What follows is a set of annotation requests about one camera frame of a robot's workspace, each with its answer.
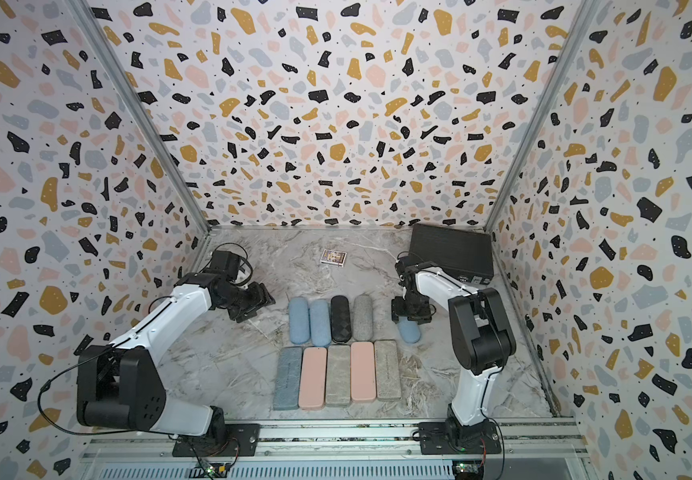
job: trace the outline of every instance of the black box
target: black box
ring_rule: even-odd
[[[415,224],[409,252],[462,282],[488,285],[493,279],[493,245],[484,233]]]

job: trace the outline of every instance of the cable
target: cable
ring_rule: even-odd
[[[120,343],[118,343],[118,344],[116,344],[116,345],[109,345],[109,346],[107,346],[101,353],[99,353],[98,355],[92,356],[92,357],[90,357],[90,358],[87,359],[87,360],[82,360],[82,362],[79,362],[79,363],[77,363],[77,364],[74,365],[74,366],[70,366],[69,368],[63,370],[62,372],[60,372],[60,373],[58,373],[58,374],[56,374],[52,379],[47,380],[47,382],[45,382],[45,384],[42,385],[42,388],[40,388],[40,392],[36,395],[36,408],[40,411],[40,415],[41,415],[45,420],[47,420],[47,422],[48,422],[50,425],[54,426],[55,428],[58,428],[58,429],[59,429],[61,432],[63,432],[63,433],[68,433],[69,435],[77,435],[77,436],[95,436],[95,435],[111,435],[112,433],[127,433],[127,432],[132,432],[132,430],[112,430],[112,431],[110,431],[110,432],[73,432],[73,431],[71,431],[71,430],[67,430],[66,428],[63,428],[62,426],[59,426],[57,423],[55,423],[55,422],[53,421],[52,418],[48,417],[48,416],[45,414],[45,411],[42,409],[42,394],[43,394],[44,392],[47,392],[47,390],[50,390],[50,386],[53,385],[53,381],[55,381],[55,379],[57,379],[58,377],[62,376],[62,375],[63,375],[64,373],[66,373],[66,372],[70,372],[71,370],[74,370],[75,368],[78,368],[78,367],[84,365],[85,363],[87,363],[87,362],[89,362],[89,361],[91,361],[91,360],[95,360],[95,359],[97,359],[98,357],[105,355],[106,353],[108,353],[108,352],[110,352],[111,350],[115,349],[116,347],[120,346],[122,343],[127,342],[128,340],[130,340],[130,339],[125,339],[125,340],[121,341]]]

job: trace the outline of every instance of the terrazzo wallpaper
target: terrazzo wallpaper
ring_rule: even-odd
[[[112,2],[211,224],[481,224],[578,0]]]
[[[70,478],[45,380],[128,330],[199,235],[59,2],[0,0],[0,480]],[[75,420],[74,372],[44,396]]]
[[[692,2],[603,2],[494,232],[600,478],[692,479]]]

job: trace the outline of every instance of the marble floor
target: marble floor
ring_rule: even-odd
[[[207,312],[191,324],[159,366],[172,395],[190,402],[224,408],[227,418],[441,418],[453,400],[459,364],[450,343],[447,312],[438,309],[432,322],[420,326],[421,340],[402,341],[390,318],[390,300],[401,295],[393,264],[409,248],[410,229],[282,229],[242,227],[219,230],[211,236],[209,251],[223,242],[243,245],[255,274],[266,284],[276,304],[265,307],[242,324],[224,310]],[[347,252],[346,264],[322,265],[323,249]],[[550,417],[536,365],[508,301],[507,288],[496,276],[491,284],[502,292],[504,305],[518,341],[516,353],[495,383],[490,415],[495,417]],[[280,349],[291,346],[287,302],[294,296],[309,301],[362,293],[373,298],[373,340],[396,340],[403,398],[396,402],[352,404],[320,411],[271,409],[274,377]]]

